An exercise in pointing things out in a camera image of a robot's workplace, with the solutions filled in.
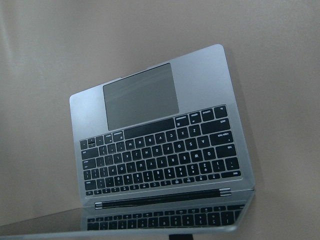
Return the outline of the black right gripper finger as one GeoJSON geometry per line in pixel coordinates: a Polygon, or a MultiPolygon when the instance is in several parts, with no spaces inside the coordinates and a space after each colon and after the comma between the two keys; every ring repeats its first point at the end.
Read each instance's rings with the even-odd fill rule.
{"type": "Polygon", "coordinates": [[[169,240],[193,240],[192,234],[170,234],[169,240]]]}

